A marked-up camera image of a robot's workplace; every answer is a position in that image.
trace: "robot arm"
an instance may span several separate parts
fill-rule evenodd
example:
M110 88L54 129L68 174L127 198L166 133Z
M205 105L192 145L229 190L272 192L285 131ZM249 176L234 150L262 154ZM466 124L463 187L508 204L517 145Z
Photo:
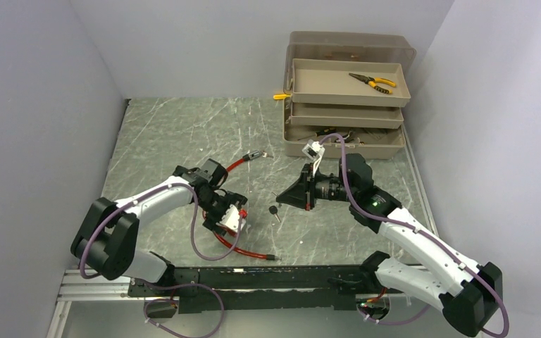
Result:
M299 179L279 194L276 201L305 210L313 209L317 199L350 202L349 211L356 221L400 245L428 270L401 264L387 253L376 251L361 264L366 281L414 296L442 311L447 321L461 333L476 336L498 305L493 295L468 270L502 296L501 270L492 263L479 265L432 235L398 200L374 185L372 169L361 155L345 156L349 188L354 203L380 220L362 215L353 206L347 196L342 170L338 176L318 172L322 146L310 142L304 153L314 162L304 165ZM454 253L457 263L443 248Z
M169 261L153 252L136 250L138 228L175 208L192 203L190 190L174 186L183 184L193 188L199 206L206 211L204 227L219 234L224 234L226 229L237 230L239 212L247 198L232 192L216 193L227 174L223 166L209 159L201 168L178 166L164 182L126 199L97 199L73 240L71 253L81 258L98 226L113 213L118 213L106 224L111 231L100 232L89 247L87 264L108 280L124 275L161 285L175 284L174 266ZM128 204L129 208L119 210Z

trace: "key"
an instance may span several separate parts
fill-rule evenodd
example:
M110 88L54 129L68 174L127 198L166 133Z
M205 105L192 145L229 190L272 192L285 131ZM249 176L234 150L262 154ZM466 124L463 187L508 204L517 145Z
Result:
M279 210L277 209L276 206L270 206L268 208L268 211L270 211L271 214L273 214L275 216L275 218L280 222L281 219L279 218L279 215L277 215L279 213Z

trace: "pliers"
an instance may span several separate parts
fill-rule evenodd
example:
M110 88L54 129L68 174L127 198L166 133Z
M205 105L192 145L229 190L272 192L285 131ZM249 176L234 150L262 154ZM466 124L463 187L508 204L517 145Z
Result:
M382 77L369 77L369 76L354 74L354 73L350 73L349 76L355 77L356 79L366 83L370 87L378 90L379 92L383 94L393 94L393 91L391 89L379 87L376 85L377 83L384 83L385 85L389 85L393 88L397 87L397 84L395 82L391 80L383 79Z

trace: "tabletop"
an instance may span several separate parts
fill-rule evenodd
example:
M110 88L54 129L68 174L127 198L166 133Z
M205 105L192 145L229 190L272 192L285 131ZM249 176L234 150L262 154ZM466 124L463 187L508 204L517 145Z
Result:
M282 144L281 101L258 98L152 98L130 101L109 164L103 196L132 196L164 181L177 165L200 166L208 158L229 166L246 153L265 150L274 158L258 158L229 175L224 189L248 197L247 228L239 247L274 254L265 261L231 253L220 261L205 261L189 240L192 206L175 209L148 225L140 225L137 246L158 253L177 266L360 264L374 251L384 251L402 263L417 261L396 244L358 224L349 204L318 201L312 211L283 205L280 222L268 207L275 195L299 177L303 157L288 157ZM369 160L375 183L399 199L416 219L435 231L425 209L419 183L406 147L390 160ZM320 170L337 173L337 160L324 159ZM201 226L195 242L207 256L225 248Z

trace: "beige toolbox tray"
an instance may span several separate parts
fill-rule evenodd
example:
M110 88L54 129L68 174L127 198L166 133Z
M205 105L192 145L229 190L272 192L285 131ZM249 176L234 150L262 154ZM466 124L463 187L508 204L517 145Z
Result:
M302 137L313 135L320 128L310 125L293 125L289 121L291 115L291 105L283 104L283 143L285 144L285 153L288 156L304 156L301 152L309 139L319 141L322 137L310 137L299 140ZM347 134L352 129L350 127L338 127L337 132L341 135ZM402 128L398 129L367 129L354 128L355 140L352 143L345 144L346 153L358 153L367 159L389 159L393 157L398 150L405 146L405 137ZM324 143L326 158L339 158L341 156L341 144L338 139Z
M292 104L294 125L397 129L403 124L401 108L339 104Z
M294 58L400 63L405 74L415 57L416 50L401 35L295 31L285 56L283 91L292 91Z
M383 77L397 84L383 94L349 76L349 73ZM405 107L411 98L398 63L327 61L295 58L293 60L293 92L295 103L346 104L357 106Z

